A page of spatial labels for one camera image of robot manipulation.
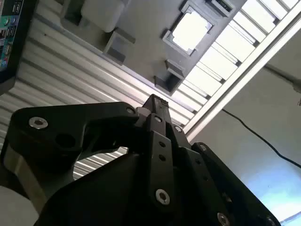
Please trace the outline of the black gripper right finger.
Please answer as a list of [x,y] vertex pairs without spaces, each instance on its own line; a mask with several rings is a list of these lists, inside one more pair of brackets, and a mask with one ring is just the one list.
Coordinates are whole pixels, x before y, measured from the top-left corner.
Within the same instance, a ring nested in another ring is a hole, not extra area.
[[278,226],[276,217],[204,143],[190,145],[171,122],[164,104],[166,136],[171,140],[179,201],[169,226]]

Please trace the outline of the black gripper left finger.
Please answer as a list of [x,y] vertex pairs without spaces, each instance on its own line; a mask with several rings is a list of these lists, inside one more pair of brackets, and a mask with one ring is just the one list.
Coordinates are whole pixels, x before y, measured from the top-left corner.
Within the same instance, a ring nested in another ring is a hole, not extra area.
[[155,95],[142,112],[125,102],[19,109],[11,116],[0,154],[10,176],[7,187],[42,208],[73,182],[79,160],[119,147],[169,160],[170,125],[168,103]]

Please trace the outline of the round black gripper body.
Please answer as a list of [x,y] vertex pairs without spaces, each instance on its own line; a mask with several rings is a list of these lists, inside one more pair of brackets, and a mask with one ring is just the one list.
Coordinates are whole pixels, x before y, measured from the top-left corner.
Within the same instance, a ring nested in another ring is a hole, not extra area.
[[127,154],[60,189],[38,226],[216,226],[169,154]]

